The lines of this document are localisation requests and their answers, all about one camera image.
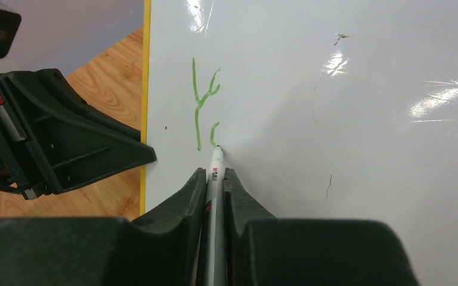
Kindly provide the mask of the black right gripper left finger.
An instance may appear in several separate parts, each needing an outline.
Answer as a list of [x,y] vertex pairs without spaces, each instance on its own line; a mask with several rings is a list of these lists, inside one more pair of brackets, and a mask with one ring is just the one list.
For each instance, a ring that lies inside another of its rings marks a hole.
[[0,219],[0,285],[192,285],[206,171],[146,214]]

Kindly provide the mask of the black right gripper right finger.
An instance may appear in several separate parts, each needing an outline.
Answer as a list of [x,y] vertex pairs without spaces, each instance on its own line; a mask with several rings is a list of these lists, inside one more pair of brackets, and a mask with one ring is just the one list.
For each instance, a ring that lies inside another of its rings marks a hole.
[[229,285],[419,284],[382,222],[275,217],[229,168],[223,190]]

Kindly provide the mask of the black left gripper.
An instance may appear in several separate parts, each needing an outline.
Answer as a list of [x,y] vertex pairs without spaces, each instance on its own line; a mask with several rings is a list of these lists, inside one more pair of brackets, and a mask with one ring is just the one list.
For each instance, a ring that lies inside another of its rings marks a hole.
[[89,105],[57,69],[0,73],[0,189],[62,194],[156,161],[140,132]]

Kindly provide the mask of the green white marker pen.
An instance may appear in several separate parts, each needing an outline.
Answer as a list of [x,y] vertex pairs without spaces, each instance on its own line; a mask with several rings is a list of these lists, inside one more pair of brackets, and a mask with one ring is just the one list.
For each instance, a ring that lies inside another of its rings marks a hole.
[[207,180],[205,213],[207,217],[205,285],[227,284],[227,262],[225,256],[224,153],[217,145],[212,153]]

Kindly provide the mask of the yellow framed whiteboard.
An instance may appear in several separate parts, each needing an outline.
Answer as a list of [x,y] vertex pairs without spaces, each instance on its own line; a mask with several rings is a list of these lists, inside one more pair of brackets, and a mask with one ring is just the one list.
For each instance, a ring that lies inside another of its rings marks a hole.
[[213,145],[281,217],[374,219],[458,285],[458,1],[147,1],[143,206]]

